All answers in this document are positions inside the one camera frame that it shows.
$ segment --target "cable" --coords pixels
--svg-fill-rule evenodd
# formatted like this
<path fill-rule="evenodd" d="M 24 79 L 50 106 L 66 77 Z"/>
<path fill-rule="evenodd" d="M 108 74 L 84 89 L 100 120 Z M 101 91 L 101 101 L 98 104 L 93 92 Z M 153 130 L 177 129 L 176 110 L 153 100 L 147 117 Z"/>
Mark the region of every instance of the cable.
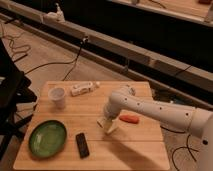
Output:
<path fill-rule="evenodd" d="M 189 68 L 191 68 L 192 65 L 188 66 L 187 68 L 183 69 L 183 70 L 180 70 L 178 71 L 176 74 L 174 74 L 172 77 L 177 77 L 178 75 L 182 74 L 183 72 L 187 71 Z"/>
<path fill-rule="evenodd" d="M 20 59 L 22 59 L 23 57 L 26 57 L 28 55 L 27 53 L 31 49 L 31 46 L 29 44 L 15 46 L 15 39 L 19 39 L 25 32 L 22 32 L 18 36 L 5 35 L 4 26 L 3 26 L 2 22 L 1 22 L 1 32 L 2 32 L 1 38 L 9 40 L 9 47 L 12 51 L 12 55 L 11 55 L 12 59 L 14 58 L 14 56 L 16 56 L 18 54 L 23 54 L 20 57 Z"/>
<path fill-rule="evenodd" d="M 168 129 L 166 127 L 163 127 L 163 126 L 160 126 L 162 129 L 166 130 L 166 131 L 169 131 L 169 132 L 172 132 L 172 133 L 176 133 L 176 134 L 185 134 L 186 132 L 184 131 L 176 131 L 176 130 L 171 130 L 171 129 Z"/>
<path fill-rule="evenodd" d="M 177 171 L 180 171 L 180 169 L 178 169 L 178 167 L 177 167 L 177 165 L 176 165 L 176 163 L 175 163 L 174 155 L 175 155 L 175 153 L 176 153 L 177 151 L 179 151 L 180 149 L 188 149 L 188 147 L 185 147 L 185 146 L 178 147 L 178 148 L 176 148 L 176 149 L 172 152 L 172 163 L 173 163 L 173 165 L 174 165 L 174 167 L 175 167 L 175 169 L 176 169 Z M 193 148 L 189 148 L 189 149 L 190 149 L 191 151 L 194 151 L 194 152 L 199 152 L 198 150 L 193 149 Z"/>
<path fill-rule="evenodd" d="M 60 64 L 67 64 L 67 65 L 68 65 L 68 64 L 74 63 L 74 67 L 72 67 L 72 68 L 69 70 L 69 72 L 66 74 L 66 76 L 62 79 L 62 80 L 65 80 L 66 77 L 70 74 L 70 72 L 72 72 L 72 70 L 76 67 L 76 63 L 77 63 L 77 60 L 78 60 L 79 55 L 80 55 L 80 53 L 81 53 L 81 50 L 82 50 L 82 48 L 83 48 L 83 45 L 86 44 L 87 41 L 88 41 L 88 40 L 84 40 L 84 39 L 83 39 L 83 40 L 80 42 L 80 48 L 79 48 L 78 54 L 77 54 L 76 58 L 73 59 L 72 61 L 70 61 L 70 62 L 49 62 L 49 63 L 46 63 L 46 64 L 42 64 L 42 65 L 39 65 L 39 66 L 37 66 L 37 67 L 35 67 L 35 68 L 33 68 L 33 69 L 31 69 L 31 70 L 25 72 L 25 75 L 27 75 L 27 74 L 29 74 L 29 73 L 31 73 L 31 72 L 33 72 L 33 71 L 35 71 L 35 70 L 37 70 L 37 69 L 39 69 L 39 68 L 41 68 L 41 67 L 48 66 L 48 65 L 60 65 Z"/>
<path fill-rule="evenodd" d="M 190 138 L 190 136 L 191 136 L 191 134 L 189 134 L 189 135 L 187 136 L 187 139 L 186 139 L 186 147 L 187 147 L 188 152 L 189 152 L 189 154 L 191 155 L 192 159 L 193 159 L 195 162 L 197 162 L 197 159 L 196 159 L 195 156 L 192 154 L 192 152 L 191 152 L 191 150 L 190 150 L 190 147 L 189 147 L 189 138 Z"/>
<path fill-rule="evenodd" d="M 149 0 L 150 2 L 152 2 L 152 3 L 155 3 L 155 4 L 158 4 L 158 5 L 160 5 L 162 8 L 164 8 L 164 9 L 167 9 L 166 8 L 166 6 L 165 5 L 163 5 L 162 3 L 160 3 L 160 2 L 157 2 L 157 1 L 154 1 L 154 0 Z"/>

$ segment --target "remote control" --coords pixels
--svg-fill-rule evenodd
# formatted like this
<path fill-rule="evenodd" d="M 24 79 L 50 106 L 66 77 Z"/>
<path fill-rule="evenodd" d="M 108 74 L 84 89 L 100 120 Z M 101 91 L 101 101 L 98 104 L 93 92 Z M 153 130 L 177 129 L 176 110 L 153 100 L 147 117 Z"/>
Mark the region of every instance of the remote control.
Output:
<path fill-rule="evenodd" d="M 80 157 L 84 158 L 89 156 L 89 149 L 87 146 L 86 138 L 84 133 L 80 133 L 76 135 L 76 142 L 78 145 L 78 151 L 80 153 Z"/>

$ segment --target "orange object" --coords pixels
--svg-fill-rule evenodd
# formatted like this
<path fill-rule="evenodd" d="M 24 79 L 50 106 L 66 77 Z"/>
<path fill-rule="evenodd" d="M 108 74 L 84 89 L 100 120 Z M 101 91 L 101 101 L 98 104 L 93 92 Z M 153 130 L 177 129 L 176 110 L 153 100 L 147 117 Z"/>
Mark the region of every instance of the orange object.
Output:
<path fill-rule="evenodd" d="M 133 124 L 138 124 L 140 121 L 138 116 L 133 116 L 133 115 L 120 115 L 119 119 L 124 122 L 133 123 Z"/>

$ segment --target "bottle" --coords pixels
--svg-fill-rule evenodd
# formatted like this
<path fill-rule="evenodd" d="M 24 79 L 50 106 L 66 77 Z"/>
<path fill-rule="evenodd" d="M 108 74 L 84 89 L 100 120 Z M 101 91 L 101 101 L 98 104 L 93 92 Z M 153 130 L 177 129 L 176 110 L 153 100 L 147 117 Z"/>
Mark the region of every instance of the bottle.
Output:
<path fill-rule="evenodd" d="M 71 96 L 78 96 L 81 94 L 89 93 L 100 87 L 100 82 L 83 82 L 71 87 Z"/>
<path fill-rule="evenodd" d="M 59 22 L 65 22 L 63 11 L 61 10 L 58 3 L 56 3 L 56 6 L 57 6 L 57 12 L 56 13 L 58 15 L 58 21 Z"/>

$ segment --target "white cup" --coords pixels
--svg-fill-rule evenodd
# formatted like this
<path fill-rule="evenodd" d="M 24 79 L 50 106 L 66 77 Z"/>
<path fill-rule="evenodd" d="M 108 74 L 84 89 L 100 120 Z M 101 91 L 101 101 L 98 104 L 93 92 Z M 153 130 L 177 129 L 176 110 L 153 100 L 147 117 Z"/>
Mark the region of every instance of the white cup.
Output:
<path fill-rule="evenodd" d="M 63 109 L 66 107 L 66 92 L 63 88 L 52 88 L 48 92 L 48 97 L 54 102 L 57 108 Z"/>

